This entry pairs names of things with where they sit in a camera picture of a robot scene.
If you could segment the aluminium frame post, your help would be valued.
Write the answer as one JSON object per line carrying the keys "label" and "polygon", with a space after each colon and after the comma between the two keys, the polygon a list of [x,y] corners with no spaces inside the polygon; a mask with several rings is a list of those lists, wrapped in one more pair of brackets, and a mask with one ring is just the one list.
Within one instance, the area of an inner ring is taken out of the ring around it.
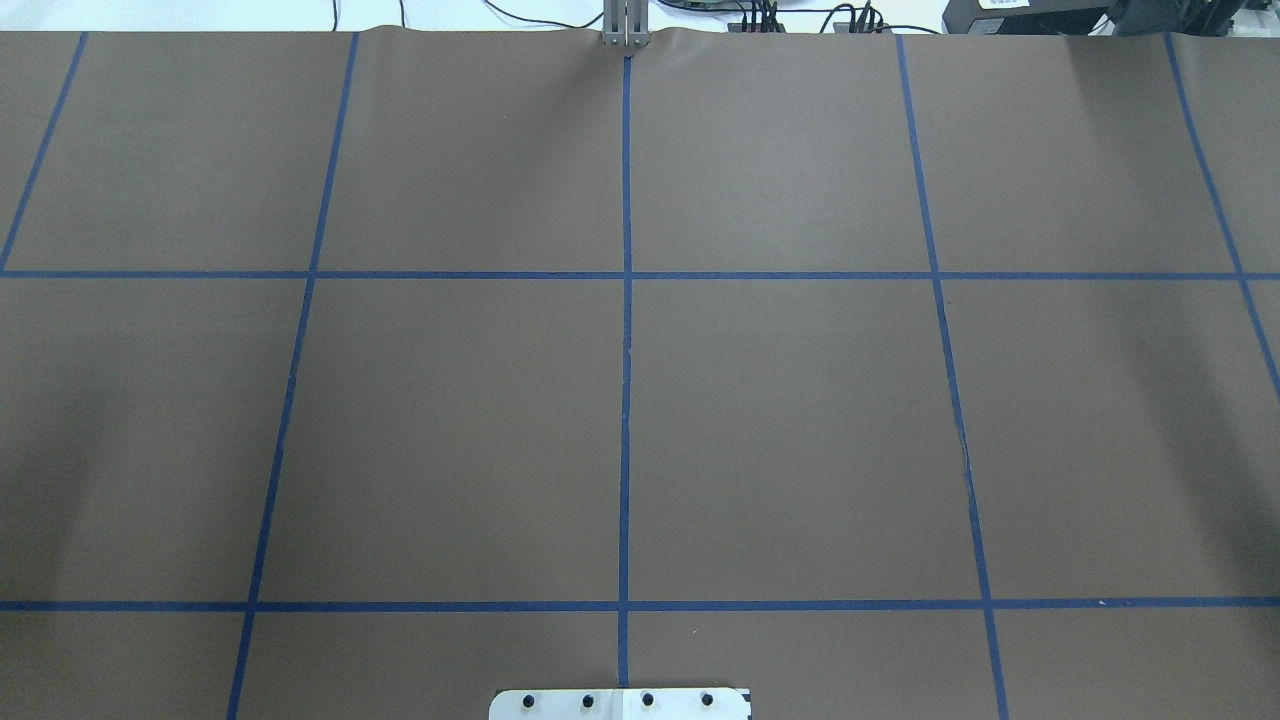
{"label": "aluminium frame post", "polygon": [[609,47],[644,47],[652,41],[646,0],[604,0],[602,42]]}

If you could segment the black box with label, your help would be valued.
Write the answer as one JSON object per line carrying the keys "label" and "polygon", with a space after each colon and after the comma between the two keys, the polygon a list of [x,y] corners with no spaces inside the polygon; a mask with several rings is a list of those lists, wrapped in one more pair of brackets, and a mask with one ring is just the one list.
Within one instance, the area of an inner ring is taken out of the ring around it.
{"label": "black box with label", "polygon": [[947,1],[948,35],[1084,36],[1105,20],[1114,1]]}

